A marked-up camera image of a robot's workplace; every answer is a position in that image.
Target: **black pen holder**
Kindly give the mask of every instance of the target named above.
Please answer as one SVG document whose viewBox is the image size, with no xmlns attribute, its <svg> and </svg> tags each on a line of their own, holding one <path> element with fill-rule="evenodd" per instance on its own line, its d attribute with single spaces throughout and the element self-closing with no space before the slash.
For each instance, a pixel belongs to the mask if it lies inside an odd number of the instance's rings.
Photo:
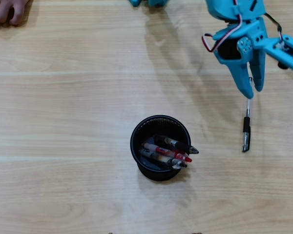
<svg viewBox="0 0 293 234">
<path fill-rule="evenodd" d="M 146 118 L 138 124 L 131 135 L 131 153 L 141 173 L 152 180 L 169 180 L 177 175 L 180 169 L 171 169 L 161 162 L 145 158 L 139 153 L 142 143 L 146 140 L 148 142 L 152 141 L 152 136 L 155 134 L 164 135 L 188 145 L 191 145 L 190 135 L 181 122 L 169 116 L 151 116 Z"/>
</svg>

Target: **wooden table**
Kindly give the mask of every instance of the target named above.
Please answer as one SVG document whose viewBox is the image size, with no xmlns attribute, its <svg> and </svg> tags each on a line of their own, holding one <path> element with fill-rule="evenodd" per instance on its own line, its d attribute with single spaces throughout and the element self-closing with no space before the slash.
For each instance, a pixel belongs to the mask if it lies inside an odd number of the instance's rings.
<svg viewBox="0 0 293 234">
<path fill-rule="evenodd" d="M 293 36 L 293 0 L 266 6 Z M 0 28 L 0 234 L 293 234 L 292 71 L 267 58 L 242 154 L 245 98 L 201 43 L 225 27 L 205 1 L 34 0 L 27 16 Z M 129 148 L 156 114 L 200 150 L 168 182 Z"/>
</svg>

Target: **black pen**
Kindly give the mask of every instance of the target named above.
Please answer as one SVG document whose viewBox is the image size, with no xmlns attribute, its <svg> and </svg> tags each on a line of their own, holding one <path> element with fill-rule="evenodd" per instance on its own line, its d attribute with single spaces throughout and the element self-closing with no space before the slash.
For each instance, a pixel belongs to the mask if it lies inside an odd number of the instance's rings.
<svg viewBox="0 0 293 234">
<path fill-rule="evenodd" d="M 193 146 L 187 145 L 185 143 L 182 143 L 177 140 L 170 139 L 166 136 L 161 136 L 161 135 L 154 135 L 154 140 L 155 142 L 163 142 L 166 143 L 167 145 L 170 145 L 178 150 L 181 150 L 183 152 L 189 152 L 190 154 L 198 154 L 199 151 L 195 149 Z"/>
<path fill-rule="evenodd" d="M 247 99 L 246 104 L 246 112 L 244 117 L 244 124 L 243 124 L 243 147 L 242 152 L 247 152 L 250 150 L 251 144 L 251 100 Z"/>
</svg>

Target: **pen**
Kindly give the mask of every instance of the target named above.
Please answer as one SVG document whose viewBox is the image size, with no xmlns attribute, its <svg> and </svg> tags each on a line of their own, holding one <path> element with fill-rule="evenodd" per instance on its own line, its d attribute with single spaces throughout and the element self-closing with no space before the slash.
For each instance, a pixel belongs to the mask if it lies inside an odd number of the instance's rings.
<svg viewBox="0 0 293 234">
<path fill-rule="evenodd" d="M 166 136 L 154 135 L 155 142 L 164 142 L 167 145 L 170 145 L 178 150 L 189 152 L 190 154 L 198 154 L 199 151 L 195 149 L 193 146 L 187 145 L 177 140 L 170 139 Z"/>
<path fill-rule="evenodd" d="M 178 152 L 173 152 L 171 150 L 167 150 L 167 149 L 161 148 L 161 147 L 159 147 L 157 145 L 153 145 L 153 144 L 150 144 L 150 143 L 144 143 L 144 144 L 142 144 L 142 146 L 147 150 L 150 150 L 150 151 L 153 151 L 153 152 L 156 152 L 156 153 L 159 153 L 159 154 L 163 154 L 163 155 L 168 156 L 168 157 L 173 157 L 175 159 L 180 159 L 180 160 L 185 161 L 185 162 L 192 162 L 192 159 L 189 158 L 187 154 L 183 155 L 183 154 L 180 154 Z"/>
<path fill-rule="evenodd" d="M 250 150 L 251 144 L 251 100 L 247 99 L 246 102 L 246 112 L 244 117 L 244 124 L 243 124 L 243 147 L 242 152 L 247 152 Z"/>
<path fill-rule="evenodd" d="M 160 162 L 165 163 L 166 165 L 172 167 L 173 169 L 180 169 L 180 168 L 186 168 L 187 164 L 185 164 L 183 161 L 175 159 L 175 158 L 170 158 L 164 155 L 160 155 L 158 153 L 152 152 L 150 150 L 146 149 L 140 149 L 139 152 L 141 153 L 142 156 L 148 157 Z"/>
</svg>

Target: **blue robotic arm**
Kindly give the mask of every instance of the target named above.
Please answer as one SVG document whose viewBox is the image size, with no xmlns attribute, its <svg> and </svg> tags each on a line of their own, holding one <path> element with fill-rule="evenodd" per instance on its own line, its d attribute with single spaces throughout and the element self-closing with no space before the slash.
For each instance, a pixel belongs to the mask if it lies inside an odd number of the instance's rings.
<svg viewBox="0 0 293 234">
<path fill-rule="evenodd" d="M 210 52 L 214 52 L 221 64 L 228 66 L 237 88 L 247 98 L 253 98 L 249 80 L 250 64 L 253 81 L 257 91 L 261 91 L 265 80 L 266 53 L 279 61 L 279 67 L 293 69 L 293 38 L 282 35 L 278 25 L 280 38 L 269 38 L 262 15 L 266 13 L 263 0 L 206 0 L 209 13 L 228 22 L 227 28 L 220 30 L 213 37 L 216 41 L 209 48 L 205 36 L 203 43 Z"/>
</svg>

